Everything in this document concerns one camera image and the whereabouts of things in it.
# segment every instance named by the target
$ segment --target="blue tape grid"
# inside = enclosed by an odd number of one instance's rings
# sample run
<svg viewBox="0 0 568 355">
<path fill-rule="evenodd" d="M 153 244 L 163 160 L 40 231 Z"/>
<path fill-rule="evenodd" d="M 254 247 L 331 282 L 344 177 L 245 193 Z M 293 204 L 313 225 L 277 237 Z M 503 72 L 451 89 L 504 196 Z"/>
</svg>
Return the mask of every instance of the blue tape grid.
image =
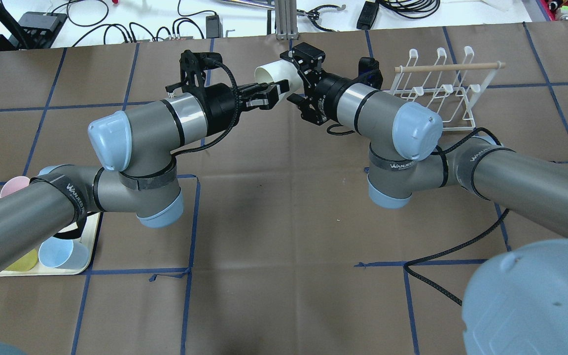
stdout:
<svg viewBox="0 0 568 355">
<path fill-rule="evenodd" d="M 540 71 L 543 73 L 543 77 L 545 78 L 545 83 L 547 84 L 547 88 L 549 89 L 549 94 L 552 95 L 552 99 L 554 100 L 554 104 L 556 105 L 556 109 L 558 110 L 558 115 L 560 116 L 561 120 L 562 120 L 562 125 L 564 126 L 564 129 L 567 132 L 568 135 L 568 123 L 567 123 L 567 119 L 564 116 L 564 113 L 562 112 L 562 108 L 560 106 L 560 103 L 558 102 L 558 98 L 556 97 L 556 94 L 554 92 L 554 87 L 552 86 L 552 83 L 549 81 L 549 76 L 547 75 L 547 72 L 545 70 L 545 67 L 543 65 L 543 62 L 540 60 L 540 57 L 538 55 L 538 50 L 536 50 L 536 46 L 534 45 L 534 41 L 532 40 L 532 34 L 530 34 L 530 30 L 527 27 L 527 23 L 523 22 L 523 29 L 525 29 L 525 35 L 527 36 L 527 40 L 530 43 L 530 48 L 532 48 L 532 52 L 534 53 L 534 57 L 536 58 L 536 62 L 538 63 L 538 66 L 540 67 Z"/>
<path fill-rule="evenodd" d="M 568 86 L 568 82 L 561 82 L 561 83 L 552 83 L 549 81 L 548 76 L 546 74 L 545 68 L 538 56 L 538 52 L 536 51 L 536 48 L 534 46 L 534 43 L 532 41 L 532 37 L 531 34 L 527 28 L 527 26 L 524 24 L 525 26 L 525 31 L 527 34 L 527 38 L 530 42 L 530 47 L 532 48 L 532 51 L 534 53 L 534 56 L 536 58 L 537 63 L 539 64 L 539 67 L 541 69 L 541 72 L 543 72 L 543 76 L 545 77 L 545 83 L 530 83 L 530 84 L 512 84 L 512 85 L 490 85 L 490 88 L 518 88 L 518 87 L 548 87 L 550 90 L 550 94 L 552 95 L 552 99 L 554 99 L 554 104 L 556 105 L 556 107 L 558 108 L 559 111 L 559 115 L 561 117 L 562 123 L 565 126 L 565 129 L 568 133 L 568 123 L 566 122 L 564 113 L 562 112 L 560 105 L 558 103 L 558 100 L 555 96 L 553 87 L 558 87 L 558 86 Z M 442 27 L 443 32 L 444 32 L 444 36 L 446 38 L 448 47 L 449 47 L 449 54 L 451 55 L 451 59 L 453 59 L 453 63 L 456 63 L 456 58 L 455 58 L 455 52 L 453 50 L 453 46 L 451 45 L 451 41 L 450 41 L 450 37 L 448 35 L 448 31 L 446 30 L 446 27 Z M 369 36 L 369 32 L 365 31 L 365 39 L 367 41 L 367 46 L 368 46 L 368 50 L 369 50 L 369 55 L 370 57 L 373 57 L 373 50 L 372 50 L 372 42 L 370 40 L 370 36 Z M 293 41 L 290 40 L 289 41 L 289 48 L 291 48 L 293 45 Z M 47 99 L 47 102 L 45 104 L 44 107 L 25 107 L 25 108 L 0 108 L 0 112 L 15 112 L 15 111 L 28 111 L 28 110 L 42 110 L 43 113 L 41 115 L 41 120 L 36 132 L 36 136 L 34 139 L 34 143 L 32 145 L 32 149 L 30 151 L 29 154 L 29 158 L 27 161 L 27 164 L 25 166 L 24 169 L 24 173 L 27 172 L 27 169 L 29 167 L 29 163 L 30 160 L 32 158 L 32 154 L 34 152 L 34 148 L 36 147 L 36 141 L 38 139 L 38 136 L 40 135 L 40 129 L 41 126 L 43 124 L 43 121 L 45 119 L 45 115 L 47 113 L 48 110 L 61 110 L 61 109 L 68 109 L 68 108 L 90 108 L 90 107 L 122 107 L 122 109 L 126 108 L 126 106 L 133 106 L 133 105 L 144 105 L 144 104 L 148 104 L 150 103 L 150 101 L 144 101 L 144 102 L 132 102 L 129 103 L 128 102 L 128 97 L 129 97 L 129 92 L 130 92 L 130 88 L 131 88 L 131 84 L 133 82 L 133 73 L 135 72 L 135 67 L 136 67 L 136 61 L 137 61 L 137 57 L 138 57 L 138 52 L 139 52 L 139 44 L 136 44 L 136 48 L 135 48 L 135 54 L 133 57 L 133 63 L 131 65 L 131 74 L 129 76 L 129 81 L 128 81 L 128 87 L 127 87 L 127 91 L 124 97 L 124 101 L 122 103 L 107 103 L 107 104 L 88 104 L 88 105 L 71 105 L 71 106 L 50 106 L 50 100 L 52 97 L 52 94 L 54 93 L 54 88 L 56 87 L 56 83 L 58 80 L 58 76 L 60 74 L 60 70 L 62 68 L 63 65 L 63 61 L 65 59 L 65 54 L 66 54 L 66 50 L 63 50 L 63 56 L 61 57 L 61 62 L 59 63 L 59 67 L 57 69 L 56 72 L 56 76 L 54 78 L 54 82 L 52 84 L 52 88 L 50 90 L 50 94 L 49 97 Z M 211 43 L 210 43 L 210 51 L 214 50 L 214 39 L 212 38 Z M 558 164 L 568 164 L 568 161 L 562 161 L 562 162 L 555 162 Z M 197 178 L 194 175 L 184 175 L 184 176 L 178 176 L 179 178 Z M 195 199 L 195 209 L 194 209 L 194 216 L 193 216 L 193 220 L 192 220 L 192 240 L 191 240 L 191 247 L 190 247 L 190 257 L 189 257 L 189 263 L 188 263 L 188 267 L 182 267 L 182 268 L 143 268 L 143 269 L 122 269 L 122 270 L 93 270 L 93 261 L 92 264 L 90 265 L 90 267 L 85 270 L 85 272 L 82 273 L 82 275 L 85 276 L 85 287 L 83 288 L 83 296 L 81 299 L 81 305 L 80 305 L 80 309 L 79 309 L 79 315 L 78 315 L 78 319 L 77 319 L 77 324 L 76 324 L 76 333 L 74 335 L 74 342 L 72 344 L 72 355 L 74 355 L 76 353 L 76 348 L 77 348 L 77 340 L 79 337 L 79 331 L 81 328 L 81 324 L 82 324 L 82 319 L 83 319 L 83 313 L 85 310 L 85 303 L 86 303 L 86 295 L 88 293 L 88 287 L 89 287 L 89 282 L 91 279 L 91 276 L 94 275 L 124 275 L 124 274 L 171 274 L 171 273 L 185 273 L 187 272 L 187 283 L 186 283 L 186 288 L 185 288 L 185 302 L 184 302 L 184 306 L 183 306 L 183 328 L 182 328 L 182 334 L 181 334 L 181 354 L 184 355 L 185 354 L 185 342 L 186 342 L 186 338 L 187 338 L 187 319 L 188 319 L 188 314 L 189 314 L 189 299 L 190 299 L 190 294 L 191 294 L 191 283 L 192 283 L 192 273 L 190 272 L 191 267 L 194 265 L 194 252 L 195 252 L 195 247 L 196 247 L 196 225 L 197 225 L 197 221 L 198 221 L 198 206 L 199 206 L 199 198 L 200 198 L 200 191 L 201 191 L 201 185 L 200 182 L 198 181 L 197 178 L 197 192 L 196 192 L 196 199 Z M 498 205 L 495 206 L 496 211 L 498 213 L 498 215 L 500 215 L 500 207 Z M 507 236 L 507 231 L 505 229 L 505 225 L 502 224 L 502 234 L 503 234 L 503 240 L 505 242 L 505 247 L 507 250 L 510 250 L 511 247 L 508 244 L 508 236 Z M 422 263 L 422 265 L 475 265 L 475 264 L 480 264 L 483 263 L 485 260 L 482 259 L 475 259 L 475 260 L 433 260 L 433 261 L 428 261 L 427 263 Z M 402 267 L 402 265 L 404 264 L 405 261 L 379 261 L 379 262 L 374 262 L 374 263 L 359 263 L 358 265 L 355 265 L 355 267 Z M 408 306 L 408 312 L 409 312 L 409 317 L 410 317 L 410 325 L 412 328 L 412 338 L 413 338 L 413 348 L 414 348 L 414 353 L 416 353 L 417 355 L 419 355 L 420 350 L 419 350 L 419 344 L 418 344 L 418 338 L 417 338 L 417 330 L 416 330 L 416 326 L 415 326 L 415 316 L 414 316 L 414 312 L 413 312 L 413 303 L 412 303 L 412 297 L 411 297 L 411 289 L 410 289 L 410 284 L 409 284 L 409 279 L 408 279 L 408 275 L 405 273 L 404 274 L 404 285 L 405 285 L 405 295 L 406 295 L 406 301 L 407 301 L 407 306 Z"/>
</svg>

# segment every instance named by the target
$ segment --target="white wire rack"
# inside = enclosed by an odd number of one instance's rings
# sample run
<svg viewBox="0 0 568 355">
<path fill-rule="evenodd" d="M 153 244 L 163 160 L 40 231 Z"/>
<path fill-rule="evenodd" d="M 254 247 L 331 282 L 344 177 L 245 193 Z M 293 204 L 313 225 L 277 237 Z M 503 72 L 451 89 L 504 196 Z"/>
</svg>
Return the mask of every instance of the white wire rack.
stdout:
<svg viewBox="0 0 568 355">
<path fill-rule="evenodd" d="M 505 63 L 500 61 L 496 63 L 473 63 L 475 51 L 469 46 L 464 47 L 464 59 L 461 64 L 457 65 L 446 63 L 448 56 L 444 48 L 437 49 L 437 59 L 433 65 L 419 66 L 418 58 L 419 54 L 416 49 L 409 50 L 409 59 L 406 65 L 394 68 L 396 76 L 388 92 L 407 101 L 419 100 L 420 103 L 427 103 L 426 107 L 438 114 L 443 107 L 446 114 L 453 109 L 451 105 L 455 105 L 453 114 L 450 114 L 443 121 L 444 130 L 473 130 L 476 124 L 472 108 L 485 92 L 485 89 L 488 88 L 497 71 L 505 67 Z M 475 70 L 489 70 L 489 72 L 482 83 L 465 85 L 469 72 Z M 456 72 L 452 83 L 444 83 L 442 74 L 445 71 Z M 412 78 L 412 74 L 415 72 L 426 72 L 427 74 L 422 83 L 418 81 L 416 85 L 413 85 L 415 79 Z M 458 100 L 449 100 L 451 96 Z"/>
</svg>

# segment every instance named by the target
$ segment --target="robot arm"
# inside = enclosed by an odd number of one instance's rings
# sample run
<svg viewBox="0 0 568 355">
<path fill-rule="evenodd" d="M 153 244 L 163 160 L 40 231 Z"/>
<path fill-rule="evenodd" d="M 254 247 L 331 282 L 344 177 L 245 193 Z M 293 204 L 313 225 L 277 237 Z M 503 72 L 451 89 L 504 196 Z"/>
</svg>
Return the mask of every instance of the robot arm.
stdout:
<svg viewBox="0 0 568 355">
<path fill-rule="evenodd" d="M 102 168 L 48 167 L 29 187 L 0 200 L 0 271 L 88 213 L 136 212 L 148 227 L 178 220 L 183 195 L 172 151 L 227 132 L 241 112 L 273 108 L 289 91 L 288 81 L 237 86 L 233 78 L 232 88 L 221 83 L 205 87 L 205 70 L 221 63 L 217 53 L 185 51 L 182 81 L 167 87 L 169 98 L 89 125 Z M 183 93 L 175 95 L 178 88 Z"/>
<path fill-rule="evenodd" d="M 361 58 L 359 77 L 347 79 L 323 70 L 325 53 L 307 43 L 280 58 L 256 71 L 256 78 L 290 78 L 291 88 L 299 80 L 304 97 L 290 94 L 288 100 L 302 119 L 317 125 L 336 121 L 370 139 L 369 195 L 376 204 L 396 209 L 414 191 L 459 184 L 568 237 L 568 168 L 477 135 L 489 133 L 484 129 L 455 146 L 438 146 L 440 116 L 378 90 L 383 79 L 374 59 Z"/>
</svg>

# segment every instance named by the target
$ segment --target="white table surface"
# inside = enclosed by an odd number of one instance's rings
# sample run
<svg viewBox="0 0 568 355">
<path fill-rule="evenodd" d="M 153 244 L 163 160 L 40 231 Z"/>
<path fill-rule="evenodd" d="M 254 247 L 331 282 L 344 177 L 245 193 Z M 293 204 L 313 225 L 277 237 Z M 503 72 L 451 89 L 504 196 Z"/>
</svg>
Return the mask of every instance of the white table surface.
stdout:
<svg viewBox="0 0 568 355">
<path fill-rule="evenodd" d="M 381 7 L 379 9 L 373 29 L 398 29 L 408 27 L 436 27 L 453 25 L 478 25 L 485 23 L 516 23 L 531 22 L 527 8 L 535 7 L 535 0 L 514 0 L 511 9 L 500 11 L 483 2 L 458 0 L 442 0 L 442 5 L 428 18 L 421 20 L 408 20 Z M 6 9 L 17 20 L 27 11 L 49 12 L 54 7 L 65 3 L 65 0 L 3 0 Z M 115 5 L 108 3 L 108 17 L 102 23 L 121 23 L 128 26 L 129 22 L 138 22 L 149 28 L 153 34 L 160 26 L 171 26 L 173 20 L 178 18 L 177 2 L 174 0 L 120 0 Z M 330 11 L 322 14 L 321 25 L 339 31 L 356 30 L 356 20 L 363 7 L 363 0 L 298 0 L 299 9 L 309 10 L 322 4 L 347 5 L 345 11 Z M 227 30 L 228 36 L 262 36 L 266 34 L 267 13 L 262 9 L 228 4 L 219 0 L 182 0 L 181 12 L 193 13 L 202 9 L 214 9 L 221 16 L 223 33 Z M 86 0 L 72 5 L 70 16 L 78 23 L 93 23 L 101 19 L 105 7 L 94 0 Z M 192 19 L 201 26 L 205 32 L 205 16 L 200 14 Z M 70 47 L 77 39 L 85 34 L 89 27 L 77 27 L 67 21 L 53 47 Z M 144 30 L 134 27 L 137 39 L 150 38 Z M 299 32 L 319 32 L 306 18 L 298 18 Z M 9 31 L 0 23 L 0 34 L 9 36 Z M 98 29 L 79 45 L 101 44 L 104 29 Z M 181 26 L 182 36 L 199 38 L 198 31 L 188 24 Z M 107 43 L 123 42 L 122 34 L 111 29 L 106 37 Z"/>
</svg>

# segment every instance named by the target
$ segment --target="silver metal band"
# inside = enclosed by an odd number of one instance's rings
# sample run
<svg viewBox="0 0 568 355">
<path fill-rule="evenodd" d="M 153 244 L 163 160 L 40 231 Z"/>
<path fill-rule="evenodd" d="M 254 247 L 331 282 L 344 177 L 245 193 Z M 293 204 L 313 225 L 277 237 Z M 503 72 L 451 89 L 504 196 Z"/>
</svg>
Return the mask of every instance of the silver metal band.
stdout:
<svg viewBox="0 0 568 355">
<path fill-rule="evenodd" d="M 186 93 L 167 99 L 167 101 L 174 108 L 178 121 L 183 128 L 184 145 L 207 136 L 207 119 L 196 97 Z"/>
<path fill-rule="evenodd" d="M 336 105 L 336 119 L 338 119 L 339 123 L 354 130 L 354 120 L 358 107 L 361 105 L 363 99 L 365 99 L 365 96 L 375 91 L 377 91 L 375 88 L 368 87 L 361 83 L 356 83 L 347 88 L 339 98 L 339 103 Z"/>
</svg>

